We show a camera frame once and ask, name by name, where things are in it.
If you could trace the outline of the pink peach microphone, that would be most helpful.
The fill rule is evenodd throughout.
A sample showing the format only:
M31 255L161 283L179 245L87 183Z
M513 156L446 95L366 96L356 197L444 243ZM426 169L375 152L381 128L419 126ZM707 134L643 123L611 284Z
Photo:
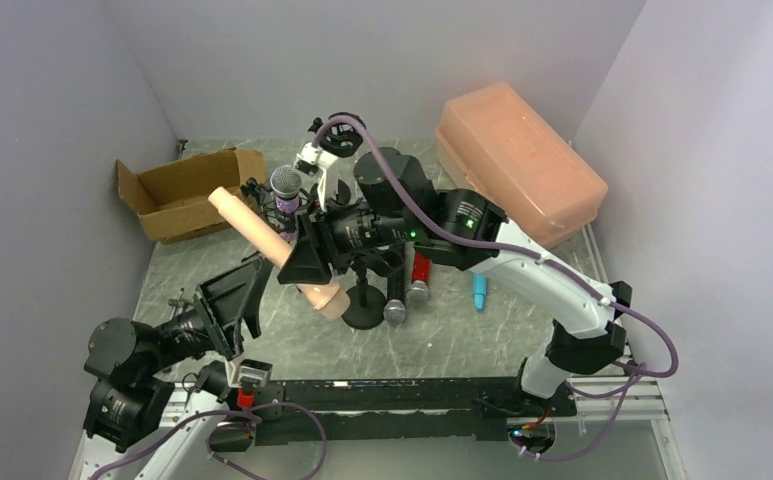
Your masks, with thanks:
M292 253L292 246L242 200L225 188L218 187L208 196L208 201L224 220L272 264L278 268L286 264ZM296 282L295 285L314 309L327 319L341 317L351 305L348 293L332 277L323 285L310 282Z

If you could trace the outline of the black tripod shock-mount stand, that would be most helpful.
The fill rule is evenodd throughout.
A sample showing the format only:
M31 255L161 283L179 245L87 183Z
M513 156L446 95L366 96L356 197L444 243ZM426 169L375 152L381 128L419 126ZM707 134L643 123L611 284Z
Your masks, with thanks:
M269 181L267 183L260 183L257 181L255 177L250 177L245 181L243 185L240 186L240 191L246 199L255 201L256 205L258 206L258 215L260 216L260 218L263 221L265 221L279 235L279 232L278 232L279 228L277 225L277 221L274 217L274 214L275 214L274 198L273 198L272 190L269 185ZM301 206L295 214L295 220L296 220L296 215L298 211L306 206L306 197L303 194L302 187L300 189L300 196L301 196Z

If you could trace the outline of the black round-base clip stand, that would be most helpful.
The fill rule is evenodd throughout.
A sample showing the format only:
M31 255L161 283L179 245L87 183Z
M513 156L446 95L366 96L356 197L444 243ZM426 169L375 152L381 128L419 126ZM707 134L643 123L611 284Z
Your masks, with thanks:
M398 268L404 267L404 260L395 251L373 250L357 255L351 262L356 274L356 284L348 290L351 304L342 315L343 321L353 329L370 330L381 323L386 303L386 290L372 286L368 282L368 271L388 279Z

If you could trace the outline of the purple glitter microphone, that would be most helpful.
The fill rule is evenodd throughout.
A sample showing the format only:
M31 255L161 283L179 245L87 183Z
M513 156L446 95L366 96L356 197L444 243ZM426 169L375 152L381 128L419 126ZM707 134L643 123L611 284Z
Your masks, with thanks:
M277 167L269 177L279 235L287 242L297 239L295 214L301 206L300 175L289 165Z

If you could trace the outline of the black glitter microphone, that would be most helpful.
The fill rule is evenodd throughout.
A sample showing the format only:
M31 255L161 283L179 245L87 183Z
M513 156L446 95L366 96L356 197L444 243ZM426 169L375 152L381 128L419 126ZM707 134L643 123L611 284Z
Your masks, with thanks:
M388 277L386 284L386 303L383 309L383 318L390 325L396 326L406 321L405 289L405 270L403 267L400 267Z

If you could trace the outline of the red glitter microphone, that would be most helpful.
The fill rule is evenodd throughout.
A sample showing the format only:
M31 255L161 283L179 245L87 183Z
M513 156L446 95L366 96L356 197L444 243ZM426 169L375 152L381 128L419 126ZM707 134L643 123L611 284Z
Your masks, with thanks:
M430 260L416 252L412 262L410 284L406 293L406 299L409 304L424 305L429 301L430 270Z

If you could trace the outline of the brown cardboard box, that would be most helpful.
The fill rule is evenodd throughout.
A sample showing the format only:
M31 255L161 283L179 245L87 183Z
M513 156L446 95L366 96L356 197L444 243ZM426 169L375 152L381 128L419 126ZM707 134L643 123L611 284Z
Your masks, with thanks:
M138 217L149 240L172 244L220 230L229 224L208 201L222 187L236 197L253 178L266 180L261 152L226 148L161 165L141 173L115 162L119 198Z

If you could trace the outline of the blue microphone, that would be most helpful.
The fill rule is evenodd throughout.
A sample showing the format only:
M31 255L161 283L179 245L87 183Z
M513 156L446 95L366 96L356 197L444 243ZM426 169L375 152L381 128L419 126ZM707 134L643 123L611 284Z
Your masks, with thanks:
M473 305L477 312L483 312L488 295L488 280L484 275L474 273L472 277Z

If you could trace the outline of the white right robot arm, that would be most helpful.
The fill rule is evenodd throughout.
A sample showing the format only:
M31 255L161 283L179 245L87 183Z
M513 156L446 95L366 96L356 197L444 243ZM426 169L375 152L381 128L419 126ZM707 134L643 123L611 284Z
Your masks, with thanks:
M319 177L318 207L297 216L297 242L280 269L281 283L326 285L366 254L375 257L370 268L387 275L397 264L383 248L410 242L432 263L485 275L551 315L551 336L520 371L526 395L548 399L572 375L594 374L623 355L626 332L615 322L620 313L614 305L628 304L626 284L608 285L570 270L484 196L462 188L437 190L415 157L395 148L381 154L437 227L428 228L406 206L372 153L353 170L361 199L330 205L327 194L338 187L332 169L339 159L305 144L293 167Z

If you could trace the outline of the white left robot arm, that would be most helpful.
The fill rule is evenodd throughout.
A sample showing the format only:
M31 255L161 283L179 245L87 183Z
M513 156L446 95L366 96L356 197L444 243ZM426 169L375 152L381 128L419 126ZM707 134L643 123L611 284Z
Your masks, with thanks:
M74 478L188 479L219 423L233 422L221 440L230 451L282 416L271 365L244 352L245 338L261 334L271 270L254 254L200 283L159 326L112 318L94 329L84 369L96 382Z

